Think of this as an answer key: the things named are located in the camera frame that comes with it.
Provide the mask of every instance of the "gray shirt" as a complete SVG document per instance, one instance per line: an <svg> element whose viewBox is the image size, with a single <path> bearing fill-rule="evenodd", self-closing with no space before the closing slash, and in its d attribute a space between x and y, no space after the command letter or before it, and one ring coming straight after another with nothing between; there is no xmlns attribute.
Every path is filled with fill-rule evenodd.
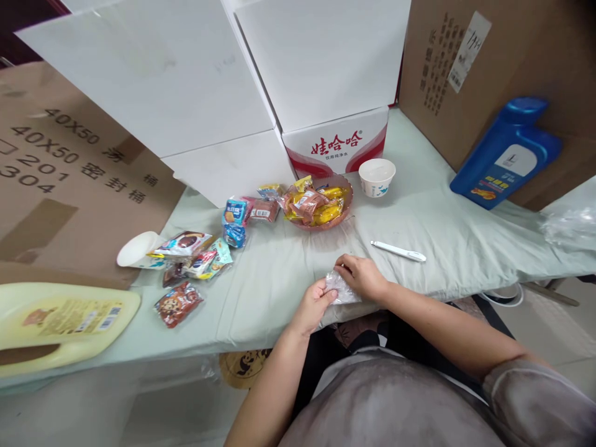
<svg viewBox="0 0 596 447"><path fill-rule="evenodd" d="M555 371L516 360L484 380L488 402L380 349L330 366L280 446L592 445L596 404Z"/></svg>

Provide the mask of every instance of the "blue plastic bottle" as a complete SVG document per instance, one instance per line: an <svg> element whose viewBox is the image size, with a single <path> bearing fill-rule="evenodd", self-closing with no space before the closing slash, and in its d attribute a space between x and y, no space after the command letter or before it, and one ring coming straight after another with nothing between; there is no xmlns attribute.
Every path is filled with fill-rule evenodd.
<svg viewBox="0 0 596 447"><path fill-rule="evenodd" d="M493 209L561 152L560 139L534 127L548 102L512 99L466 160L449 187L486 209Z"/></svg>

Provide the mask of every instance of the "light green tablecloth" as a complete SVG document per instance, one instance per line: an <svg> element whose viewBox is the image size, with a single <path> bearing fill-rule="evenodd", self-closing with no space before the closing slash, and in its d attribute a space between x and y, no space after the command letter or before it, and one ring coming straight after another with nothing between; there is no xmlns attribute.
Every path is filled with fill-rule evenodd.
<svg viewBox="0 0 596 447"><path fill-rule="evenodd" d="M307 233L281 217L274 225L252 225L247 247L234 251L233 268L199 283L205 302L179 327L167 329L153 310L164 294L162 273L144 271L133 287L143 297L141 308L105 352L71 366L3 379L0 388L107 364L269 348L305 288L329 272L342 253L370 257L391 281L443 301L518 281L596 272L596 242L551 246L538 231L536 214L509 202L489 212L452 193L452 169L399 110L389 113L384 156L397 167L389 192L368 199L358 174L347 174L354 202L339 227ZM187 190L163 235L220 234L220 219L221 210ZM378 250L371 240L419 251L428 260L420 264ZM370 304L332 306L323 323L372 310Z"/></svg>

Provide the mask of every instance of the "snack bowl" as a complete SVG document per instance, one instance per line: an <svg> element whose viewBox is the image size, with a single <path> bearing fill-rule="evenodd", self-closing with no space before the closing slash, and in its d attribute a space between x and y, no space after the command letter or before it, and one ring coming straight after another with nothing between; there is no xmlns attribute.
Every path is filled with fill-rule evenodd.
<svg viewBox="0 0 596 447"><path fill-rule="evenodd" d="M295 222L293 220L291 220L290 222L292 222L293 225L295 225L303 231L321 232L330 230L331 228L336 227L337 225L342 223L346 216L350 213L352 199L354 198L354 190L352 189L352 185L348 181L348 179L338 174L333 174L327 177L314 178L312 180L312 185L314 189L318 189L320 187L342 187L347 189L348 193L343 198L343 212L341 213L341 215L339 215L332 221L324 223L323 225L318 225L316 227L309 227L308 225L304 225L302 222Z"/></svg>

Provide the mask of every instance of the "hand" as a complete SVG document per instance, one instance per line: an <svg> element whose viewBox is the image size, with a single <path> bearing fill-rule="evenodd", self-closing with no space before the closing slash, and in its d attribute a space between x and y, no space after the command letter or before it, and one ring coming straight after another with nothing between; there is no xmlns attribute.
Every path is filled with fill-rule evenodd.
<svg viewBox="0 0 596 447"><path fill-rule="evenodd" d="M323 293L324 290L325 278L319 279L306 289L288 328L306 338L316 331L325 309L337 298L336 290Z"/></svg>
<svg viewBox="0 0 596 447"><path fill-rule="evenodd" d="M381 304L388 295L390 282L381 274L374 261L357 256L341 255L334 270L360 296Z"/></svg>

